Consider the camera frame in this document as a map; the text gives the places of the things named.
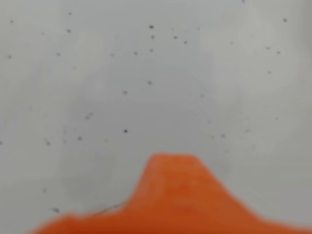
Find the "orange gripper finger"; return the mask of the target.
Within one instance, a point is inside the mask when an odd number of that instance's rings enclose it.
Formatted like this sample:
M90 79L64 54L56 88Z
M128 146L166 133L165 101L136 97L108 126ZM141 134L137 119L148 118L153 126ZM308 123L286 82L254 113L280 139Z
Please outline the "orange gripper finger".
M121 209L131 224L195 234L309 234L248 210L192 155L154 155Z
M104 219L120 211L121 209L106 209L89 215L67 214L40 225L31 234L108 234L103 225L91 224L91 220Z

